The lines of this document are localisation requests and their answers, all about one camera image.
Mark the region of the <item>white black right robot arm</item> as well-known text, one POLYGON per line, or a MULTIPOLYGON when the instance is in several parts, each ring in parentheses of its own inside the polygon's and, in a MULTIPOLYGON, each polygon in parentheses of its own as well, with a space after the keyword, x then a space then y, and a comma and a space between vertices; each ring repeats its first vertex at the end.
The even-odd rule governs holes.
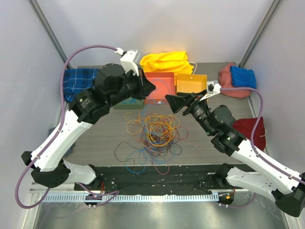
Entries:
POLYGON ((280 164, 255 147, 253 140, 232 127, 235 122, 231 111, 220 105, 213 111, 207 104, 210 97, 206 91, 184 96, 166 95, 173 113, 183 107, 183 115, 191 114, 221 153, 231 156, 258 172, 259 175, 244 172, 234 166, 222 165, 215 176, 220 188, 241 187, 264 196, 275 203, 284 213, 299 217, 305 207, 305 175, 280 164))

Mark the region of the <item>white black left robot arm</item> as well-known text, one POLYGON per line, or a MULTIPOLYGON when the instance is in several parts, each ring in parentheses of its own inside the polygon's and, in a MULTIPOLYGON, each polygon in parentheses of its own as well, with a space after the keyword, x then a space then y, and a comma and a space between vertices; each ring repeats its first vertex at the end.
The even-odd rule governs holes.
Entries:
POLYGON ((47 188, 64 182, 85 185, 97 190, 102 175, 93 165, 81 166, 63 159, 75 141, 90 129, 110 108, 128 99, 146 99, 156 89, 143 70, 125 70, 119 64, 107 64, 97 71, 92 87, 78 93, 69 103, 64 122, 58 125, 35 151, 25 151, 21 158, 33 170, 33 180, 47 188))

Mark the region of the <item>red plastic bin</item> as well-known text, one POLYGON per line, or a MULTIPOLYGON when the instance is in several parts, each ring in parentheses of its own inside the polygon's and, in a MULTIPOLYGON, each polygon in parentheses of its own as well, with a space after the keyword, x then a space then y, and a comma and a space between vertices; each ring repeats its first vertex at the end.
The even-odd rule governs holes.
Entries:
POLYGON ((165 96, 175 95, 174 74, 173 73, 145 73, 146 78, 156 86, 156 89, 150 93, 144 104, 161 105, 167 104, 165 96))

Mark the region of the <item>green plastic bin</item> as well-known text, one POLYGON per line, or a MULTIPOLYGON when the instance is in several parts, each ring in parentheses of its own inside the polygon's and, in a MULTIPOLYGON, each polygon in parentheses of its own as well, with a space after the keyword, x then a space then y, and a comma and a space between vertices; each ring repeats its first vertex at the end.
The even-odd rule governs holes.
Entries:
POLYGON ((115 110, 141 110, 144 108, 143 100, 128 98, 113 107, 115 110))

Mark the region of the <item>yellow plastic bin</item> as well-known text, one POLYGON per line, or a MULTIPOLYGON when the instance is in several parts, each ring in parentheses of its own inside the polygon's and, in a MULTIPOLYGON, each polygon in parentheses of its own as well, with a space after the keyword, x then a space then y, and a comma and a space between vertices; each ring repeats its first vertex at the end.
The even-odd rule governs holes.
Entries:
POLYGON ((176 94, 197 94, 207 90, 206 74, 177 74, 176 94))

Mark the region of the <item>yellow cloth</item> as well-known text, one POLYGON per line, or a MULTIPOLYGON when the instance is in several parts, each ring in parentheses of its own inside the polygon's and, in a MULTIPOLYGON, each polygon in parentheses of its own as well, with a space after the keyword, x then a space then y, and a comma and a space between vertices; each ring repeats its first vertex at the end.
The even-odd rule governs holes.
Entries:
POLYGON ((188 62, 186 51, 151 53, 140 60, 140 66, 145 72, 172 72, 192 74, 193 66, 188 62))

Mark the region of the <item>blue towel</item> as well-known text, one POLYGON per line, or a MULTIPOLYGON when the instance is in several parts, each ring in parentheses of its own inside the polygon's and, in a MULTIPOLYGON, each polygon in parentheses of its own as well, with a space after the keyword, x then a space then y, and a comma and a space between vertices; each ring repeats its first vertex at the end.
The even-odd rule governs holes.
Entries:
POLYGON ((256 89, 256 78, 253 70, 231 66, 230 72, 234 87, 249 87, 256 89))

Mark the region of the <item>blue plaid cloth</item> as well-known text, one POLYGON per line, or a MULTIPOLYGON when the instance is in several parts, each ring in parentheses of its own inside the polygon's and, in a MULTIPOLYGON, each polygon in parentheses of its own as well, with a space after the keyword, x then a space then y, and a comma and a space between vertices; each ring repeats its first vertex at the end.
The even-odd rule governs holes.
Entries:
POLYGON ((66 70, 63 78, 63 96, 66 103, 71 103, 83 90, 93 86, 97 68, 79 68, 66 70))

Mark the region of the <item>grey cloth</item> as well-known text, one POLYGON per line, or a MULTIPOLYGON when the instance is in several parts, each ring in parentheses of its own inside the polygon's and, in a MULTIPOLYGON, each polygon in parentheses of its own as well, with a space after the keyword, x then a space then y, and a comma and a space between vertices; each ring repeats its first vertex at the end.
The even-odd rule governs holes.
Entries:
MULTIPOLYGON (((53 130, 55 129, 55 127, 53 127, 53 128, 50 128, 49 130, 48 130, 48 136, 50 136, 51 135, 51 133, 53 132, 53 130)), ((69 149, 65 152, 65 154, 63 155, 63 158, 65 158, 65 157, 67 157, 68 155, 70 155, 72 152, 73 152, 73 148, 75 147, 75 143, 73 143, 70 147, 69 147, 69 149)))

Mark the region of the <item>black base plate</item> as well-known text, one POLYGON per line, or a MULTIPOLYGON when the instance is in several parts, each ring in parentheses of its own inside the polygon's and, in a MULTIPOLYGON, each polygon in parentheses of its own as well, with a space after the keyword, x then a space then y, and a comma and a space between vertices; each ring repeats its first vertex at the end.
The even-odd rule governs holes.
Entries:
POLYGON ((101 178, 85 187, 92 191, 118 190, 120 195, 199 195, 213 190, 233 189, 216 175, 220 165, 182 165, 134 167, 97 167, 101 178))

